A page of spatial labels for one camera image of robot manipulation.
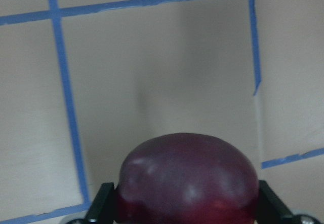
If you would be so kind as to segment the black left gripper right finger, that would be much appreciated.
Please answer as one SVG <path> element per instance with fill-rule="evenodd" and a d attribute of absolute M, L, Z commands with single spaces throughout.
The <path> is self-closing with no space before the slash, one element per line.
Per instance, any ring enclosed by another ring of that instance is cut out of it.
<path fill-rule="evenodd" d="M 259 180 L 258 223 L 291 223 L 293 213 L 265 180 Z"/>

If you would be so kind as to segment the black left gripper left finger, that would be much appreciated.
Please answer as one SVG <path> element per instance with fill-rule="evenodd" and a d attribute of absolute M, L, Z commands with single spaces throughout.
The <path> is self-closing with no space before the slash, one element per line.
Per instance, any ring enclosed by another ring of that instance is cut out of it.
<path fill-rule="evenodd" d="M 114 222 L 114 184 L 113 182 L 101 184 L 84 222 Z"/>

